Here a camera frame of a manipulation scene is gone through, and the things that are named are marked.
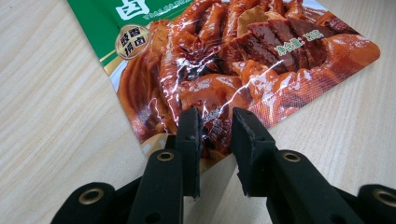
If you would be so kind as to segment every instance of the light wood surface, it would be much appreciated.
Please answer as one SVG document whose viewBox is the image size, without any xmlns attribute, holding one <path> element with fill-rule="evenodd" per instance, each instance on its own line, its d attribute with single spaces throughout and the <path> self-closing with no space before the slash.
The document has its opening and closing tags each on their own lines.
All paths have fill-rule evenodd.
<svg viewBox="0 0 396 224">
<path fill-rule="evenodd" d="M 396 189 L 396 1 L 320 0 L 381 58 L 270 130 L 340 189 Z M 146 159 L 104 69 L 65 0 L 0 0 L 0 223 L 49 223 L 76 188 L 116 189 Z M 243 196 L 233 156 L 202 174 L 185 223 L 271 223 Z"/>
</svg>

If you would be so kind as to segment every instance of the braised meat photo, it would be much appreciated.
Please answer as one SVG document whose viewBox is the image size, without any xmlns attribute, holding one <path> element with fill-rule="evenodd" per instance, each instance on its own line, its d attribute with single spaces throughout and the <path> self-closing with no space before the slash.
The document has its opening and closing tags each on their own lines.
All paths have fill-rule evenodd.
<svg viewBox="0 0 396 224">
<path fill-rule="evenodd" d="M 230 154 L 233 107 L 270 128 L 380 55 L 331 12 L 302 0 L 195 0 L 148 29 L 148 48 L 122 72 L 121 104 L 141 143 L 175 134 L 181 111 L 197 107 L 209 161 Z"/>
</svg>

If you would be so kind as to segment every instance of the screw hole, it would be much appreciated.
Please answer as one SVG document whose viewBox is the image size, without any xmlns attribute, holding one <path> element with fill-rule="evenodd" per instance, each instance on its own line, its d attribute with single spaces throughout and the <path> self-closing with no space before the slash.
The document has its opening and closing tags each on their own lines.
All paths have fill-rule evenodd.
<svg viewBox="0 0 396 224">
<path fill-rule="evenodd" d="M 102 189 L 87 189 L 79 196 L 78 201 L 82 204 L 88 205 L 98 202 L 104 195 L 105 192 Z"/>
<path fill-rule="evenodd" d="M 347 224 L 346 220 L 339 215 L 331 215 L 330 221 L 335 224 Z"/>
<path fill-rule="evenodd" d="M 283 153 L 283 159 L 285 159 L 287 161 L 293 161 L 293 162 L 298 162 L 301 160 L 301 158 L 299 156 L 297 156 L 294 153 L 290 153 L 290 152 Z"/>
<path fill-rule="evenodd" d="M 157 212 L 152 212 L 146 215 L 146 223 L 158 223 L 161 220 L 161 215 Z"/>
<path fill-rule="evenodd" d="M 382 189 L 375 189 L 373 194 L 381 203 L 396 207 L 396 195 Z"/>
<path fill-rule="evenodd" d="M 174 154 L 170 152 L 163 152 L 161 154 L 158 154 L 157 159 L 159 161 L 171 161 L 174 158 Z"/>
</svg>

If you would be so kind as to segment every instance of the wood grain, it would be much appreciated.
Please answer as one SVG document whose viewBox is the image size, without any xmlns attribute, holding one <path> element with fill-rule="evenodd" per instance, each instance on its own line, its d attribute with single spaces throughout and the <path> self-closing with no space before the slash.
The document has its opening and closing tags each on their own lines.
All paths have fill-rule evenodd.
<svg viewBox="0 0 396 224">
<path fill-rule="evenodd" d="M 396 2 L 320 0 L 373 40 L 381 58 L 270 130 L 329 182 L 356 194 L 396 189 Z M 0 1 L 0 223 L 48 223 L 76 188 L 119 188 L 146 159 L 105 71 L 66 1 Z M 185 200 L 185 223 L 271 223 L 245 198 L 228 157 Z"/>
</svg>

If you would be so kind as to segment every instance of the round logo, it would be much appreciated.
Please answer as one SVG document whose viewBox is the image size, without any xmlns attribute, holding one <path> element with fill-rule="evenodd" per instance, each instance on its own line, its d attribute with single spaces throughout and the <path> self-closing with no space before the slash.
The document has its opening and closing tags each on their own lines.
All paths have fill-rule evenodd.
<svg viewBox="0 0 396 224">
<path fill-rule="evenodd" d="M 121 28 L 116 40 L 116 51 L 121 58 L 131 60 L 146 50 L 151 36 L 149 30 L 140 25 L 129 24 Z"/>
</svg>

